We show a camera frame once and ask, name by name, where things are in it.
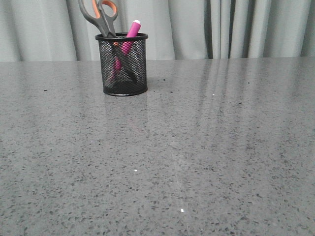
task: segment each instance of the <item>pen holder rim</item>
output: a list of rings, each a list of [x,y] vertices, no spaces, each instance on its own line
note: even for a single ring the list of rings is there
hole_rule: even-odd
[[[138,33],[136,37],[127,38],[128,33],[116,33],[117,36],[124,36],[123,38],[104,38],[103,35],[98,34],[95,36],[95,39],[98,41],[107,41],[107,42],[128,42],[128,41],[138,41],[148,39],[149,36],[146,33]]]

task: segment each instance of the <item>orange scissor handle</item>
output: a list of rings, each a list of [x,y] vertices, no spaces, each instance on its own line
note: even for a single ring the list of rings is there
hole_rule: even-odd
[[[97,8],[96,0],[92,0],[92,4],[93,4],[93,10],[94,10],[96,18],[99,18],[100,14],[99,14],[99,10]],[[112,1],[110,1],[110,0],[103,0],[102,4],[109,6],[113,10],[114,15],[117,13],[117,7]]]

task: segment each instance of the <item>scissors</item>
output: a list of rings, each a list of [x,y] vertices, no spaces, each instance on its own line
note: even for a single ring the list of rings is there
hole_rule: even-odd
[[[80,10],[84,16],[84,18],[95,25],[99,31],[102,33],[105,38],[115,38],[116,33],[114,29],[114,20],[116,20],[118,15],[118,9],[116,5],[111,0],[99,0],[96,3],[96,0],[93,1],[93,9],[96,17],[91,16],[83,3],[83,0],[79,0]],[[109,16],[105,13],[103,5],[109,6],[113,11],[114,15]]]
[[[120,47],[117,47],[115,45],[112,45],[112,47],[114,48],[115,54],[122,64],[122,68],[125,68],[125,72],[127,73],[127,75],[136,84],[137,83],[137,77],[132,70],[132,66],[129,64],[129,61],[126,60],[126,56],[124,55],[124,52],[122,51],[122,49]]]

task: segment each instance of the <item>pen holder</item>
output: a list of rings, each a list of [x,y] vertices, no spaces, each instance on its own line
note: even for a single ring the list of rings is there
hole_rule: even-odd
[[[99,45],[103,92],[114,96],[131,96],[147,91],[146,45],[147,34],[116,38],[95,36]]]

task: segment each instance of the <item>gray speckled countertop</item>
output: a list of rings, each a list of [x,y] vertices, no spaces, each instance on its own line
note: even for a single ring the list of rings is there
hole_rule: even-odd
[[[315,58],[0,63],[1,236],[315,235]]]

